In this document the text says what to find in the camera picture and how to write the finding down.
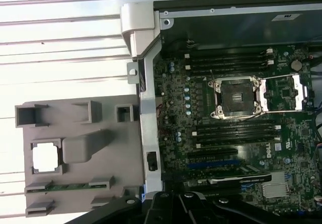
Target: motherboard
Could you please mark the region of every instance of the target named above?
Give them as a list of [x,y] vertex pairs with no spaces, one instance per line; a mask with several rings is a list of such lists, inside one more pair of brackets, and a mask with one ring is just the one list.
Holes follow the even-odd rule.
[[286,45],[192,50],[157,62],[163,181],[279,214],[319,209],[308,57]]

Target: chipset heatsink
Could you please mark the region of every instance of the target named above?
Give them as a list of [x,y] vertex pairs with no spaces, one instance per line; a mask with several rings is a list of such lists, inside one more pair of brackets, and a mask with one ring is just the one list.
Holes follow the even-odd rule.
[[273,172],[272,180],[262,184],[263,195],[265,198],[276,198],[288,196],[289,188],[285,180],[285,173]]
[[209,82],[208,85],[215,91],[216,109],[211,113],[211,117],[216,119],[243,118],[262,112],[260,78],[219,78]]

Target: heatsink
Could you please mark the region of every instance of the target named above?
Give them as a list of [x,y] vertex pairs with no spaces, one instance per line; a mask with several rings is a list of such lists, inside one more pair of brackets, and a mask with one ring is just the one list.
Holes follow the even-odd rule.
[[272,180],[262,184],[263,195],[266,198],[276,198],[288,196],[289,188],[285,179],[285,173],[273,172],[271,173]]

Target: dell logo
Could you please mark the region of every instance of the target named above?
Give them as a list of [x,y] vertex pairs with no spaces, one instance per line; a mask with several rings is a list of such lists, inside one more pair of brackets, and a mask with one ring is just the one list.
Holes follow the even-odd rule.
[[285,147],[287,150],[291,149],[291,142],[286,142]]
[[272,155],[271,155],[271,144],[270,143],[266,144],[266,157],[269,158],[269,159],[272,157]]

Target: cpu socket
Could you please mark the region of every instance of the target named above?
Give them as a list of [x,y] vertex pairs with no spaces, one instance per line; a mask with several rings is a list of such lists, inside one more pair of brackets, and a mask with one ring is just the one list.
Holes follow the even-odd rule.
[[257,77],[218,78],[208,83],[214,88],[216,119],[244,118],[262,112],[261,79]]

